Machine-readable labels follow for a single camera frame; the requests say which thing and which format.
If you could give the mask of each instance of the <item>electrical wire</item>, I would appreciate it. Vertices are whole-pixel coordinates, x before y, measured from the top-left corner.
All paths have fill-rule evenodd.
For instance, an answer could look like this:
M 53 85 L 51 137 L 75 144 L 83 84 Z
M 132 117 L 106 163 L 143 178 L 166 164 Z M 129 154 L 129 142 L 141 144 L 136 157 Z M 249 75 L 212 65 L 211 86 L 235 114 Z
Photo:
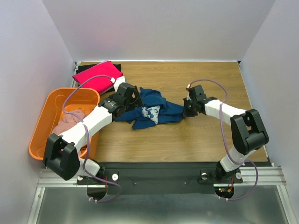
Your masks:
M 222 122 L 222 105 L 225 101 L 227 101 L 228 99 L 228 91 L 225 89 L 225 87 L 223 85 L 221 85 L 220 83 L 212 80 L 212 79 L 208 79 L 208 78 L 203 78 L 203 79 L 197 79 L 191 83 L 189 83 L 187 85 L 187 89 L 189 89 L 191 87 L 191 85 L 195 82 L 200 82 L 200 81 L 209 81 L 209 82 L 212 82 L 212 83 L 215 83 L 217 84 L 218 86 L 220 86 L 224 91 L 225 91 L 225 99 L 222 101 L 222 104 L 220 104 L 220 107 L 219 107 L 219 117 L 220 117 L 220 128 L 221 128 L 221 134 L 222 134 L 222 140 L 223 140 L 223 144 L 224 144 L 224 148 L 225 148 L 225 151 L 229 157 L 229 159 L 236 165 L 239 165 L 239 166 L 242 166 L 244 165 L 244 163 L 238 163 L 236 161 L 234 161 L 234 159 L 231 157 L 231 155 L 229 154 L 229 150 L 228 150 L 228 145 L 227 145 L 227 142 L 226 142 L 226 138 L 225 138 L 225 134 L 224 134 L 224 128 L 223 128 L 223 122 Z M 250 162 L 253 167 L 255 168 L 256 170 L 256 181 L 255 181 L 255 184 L 253 185 L 252 189 L 250 190 L 250 192 L 248 192 L 246 195 L 244 196 L 241 196 L 241 197 L 237 197 L 237 198 L 225 198 L 226 200 L 228 201 L 236 201 L 236 200 L 240 200 L 240 199 L 243 199 L 243 198 L 246 198 L 247 196 L 249 196 L 253 191 L 254 189 L 256 188 L 256 185 L 257 185 L 257 181 L 258 181 L 258 170 L 257 170 L 257 167 L 255 165 L 255 163 L 249 159 L 245 160 L 244 162 Z
M 74 91 L 73 91 L 73 92 L 66 98 L 66 100 L 65 100 L 65 102 L 64 102 L 64 104 L 63 104 L 63 106 L 62 106 L 62 110 L 63 110 L 64 113 L 71 114 L 71 115 L 75 116 L 76 118 L 78 118 L 78 119 L 82 122 L 82 124 L 83 124 L 83 126 L 84 126 L 84 129 L 85 129 L 85 132 L 86 132 L 86 139 L 87 139 L 87 152 L 86 152 L 86 157 L 85 157 L 84 162 L 83 162 L 83 169 L 84 169 L 84 171 L 85 171 L 88 175 L 90 175 L 92 178 L 94 178 L 94 179 L 96 179 L 96 180 L 98 180 L 98 181 L 104 182 L 104 183 L 106 183 L 106 184 L 112 184 L 112 185 L 114 185 L 114 186 L 119 187 L 119 189 L 120 189 L 120 191 L 119 191 L 116 195 L 114 195 L 113 197 L 111 197 L 111 198 L 109 198 L 109 199 L 105 199 L 105 200 L 97 200 L 97 199 L 94 199 L 94 198 L 92 198 L 92 197 L 89 197 L 89 200 L 90 200 L 90 201 L 94 201 L 94 202 L 96 202 L 96 203 L 109 202 L 109 201 L 115 199 L 116 197 L 118 197 L 118 195 L 121 194 L 121 192 L 122 192 L 122 188 L 121 188 L 121 186 L 120 186 L 119 184 L 114 183 L 114 182 L 110 182 L 110 181 L 107 181 L 107 180 L 104 180 L 104 179 L 101 179 L 101 178 L 99 178 L 99 177 L 93 175 L 92 173 L 90 173 L 90 172 L 86 169 L 85 165 L 86 165 L 86 161 L 87 161 L 87 159 L 88 159 L 88 157 L 89 157 L 89 152 L 90 152 L 90 137 L 89 137 L 88 128 L 87 128 L 87 126 L 84 124 L 84 121 L 83 121 L 82 118 L 80 118 L 80 117 L 79 117 L 78 115 L 76 115 L 75 113 L 66 111 L 66 110 L 65 110 L 65 105 L 66 105 L 66 103 L 68 102 L 68 100 L 74 95 L 74 93 L 77 92 L 83 85 L 85 85 L 86 83 L 88 83 L 90 80 L 92 80 L 92 79 L 94 79 L 94 78 L 99 78 L 99 77 L 106 77 L 106 78 L 109 78 L 110 80 L 112 79 L 110 76 L 107 76 L 107 75 L 97 75 L 97 76 L 93 76 L 93 77 L 89 78 L 88 80 L 86 80 L 85 82 L 83 82 L 80 86 L 78 86 L 78 88 L 75 89 L 75 90 L 74 90 Z

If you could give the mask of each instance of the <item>wooden table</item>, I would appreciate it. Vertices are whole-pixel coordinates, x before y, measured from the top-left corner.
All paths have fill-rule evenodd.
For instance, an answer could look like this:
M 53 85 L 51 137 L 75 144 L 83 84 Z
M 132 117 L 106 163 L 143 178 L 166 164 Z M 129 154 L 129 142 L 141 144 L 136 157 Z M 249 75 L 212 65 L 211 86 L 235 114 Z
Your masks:
M 168 101 L 183 105 L 189 82 L 199 78 L 213 79 L 228 90 L 227 103 L 251 108 L 237 62 L 116 62 L 128 83 L 161 92 Z M 207 97 L 225 98 L 225 92 L 210 82 L 201 84 Z M 225 125 L 229 148 L 230 126 Z M 127 122 L 113 122 L 100 130 L 95 160 L 122 162 L 218 161 L 225 156 L 219 120 L 199 114 L 176 124 L 157 125 L 133 130 Z M 249 157 L 267 161 L 263 148 Z

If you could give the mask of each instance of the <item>screw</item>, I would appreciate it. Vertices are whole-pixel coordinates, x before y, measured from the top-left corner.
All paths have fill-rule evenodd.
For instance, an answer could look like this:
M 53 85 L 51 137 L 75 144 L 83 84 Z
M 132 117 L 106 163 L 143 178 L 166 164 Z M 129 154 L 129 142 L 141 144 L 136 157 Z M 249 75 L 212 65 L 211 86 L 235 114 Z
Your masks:
M 239 179 L 239 180 L 242 179 L 242 174 L 241 174 L 241 173 L 236 173 L 235 176 L 236 176 L 236 178 Z
M 201 174 L 201 179 L 206 181 L 208 179 L 208 175 L 206 173 Z

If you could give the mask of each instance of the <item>blue fabric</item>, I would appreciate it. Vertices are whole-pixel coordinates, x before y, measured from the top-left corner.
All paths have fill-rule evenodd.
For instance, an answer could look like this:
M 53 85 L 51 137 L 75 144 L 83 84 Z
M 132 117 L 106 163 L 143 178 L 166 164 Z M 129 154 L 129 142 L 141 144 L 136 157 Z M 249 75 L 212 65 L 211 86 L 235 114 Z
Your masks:
M 115 121 L 126 121 L 129 124 L 136 120 L 133 124 L 133 129 L 142 129 L 155 126 L 155 122 L 145 117 L 142 110 L 148 110 L 153 106 L 160 106 L 158 115 L 158 125 L 167 123 L 177 123 L 183 119 L 184 107 L 171 102 L 166 101 L 162 97 L 161 93 L 157 90 L 144 89 L 140 87 L 140 96 L 144 107 L 138 107 L 135 110 L 125 112 L 121 117 L 118 117 Z

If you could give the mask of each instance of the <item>robotic arm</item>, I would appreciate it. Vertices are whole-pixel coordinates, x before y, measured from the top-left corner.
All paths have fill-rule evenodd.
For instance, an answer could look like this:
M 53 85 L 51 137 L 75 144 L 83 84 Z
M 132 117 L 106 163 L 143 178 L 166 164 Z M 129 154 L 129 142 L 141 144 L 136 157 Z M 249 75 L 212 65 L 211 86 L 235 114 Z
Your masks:
M 60 136 L 52 134 L 48 137 L 43 164 L 64 180 L 71 179 L 78 171 L 84 172 L 82 167 L 84 159 L 78 157 L 78 151 L 87 142 L 83 124 L 87 126 L 89 135 L 93 136 L 124 112 L 143 106 L 137 87 L 125 83 L 124 77 L 115 81 L 114 88 L 116 93 L 102 100 L 83 119 L 83 123 L 77 123 Z M 92 160 L 87 160 L 85 167 L 93 175 L 96 175 L 100 169 L 98 163 Z
M 194 117 L 198 113 L 220 118 L 222 102 L 214 97 L 207 98 L 201 85 L 187 89 L 184 99 L 184 115 Z M 222 104 L 223 121 L 231 126 L 234 146 L 216 165 L 216 177 L 219 181 L 230 179 L 240 164 L 269 141 L 259 112 L 255 109 L 242 110 Z

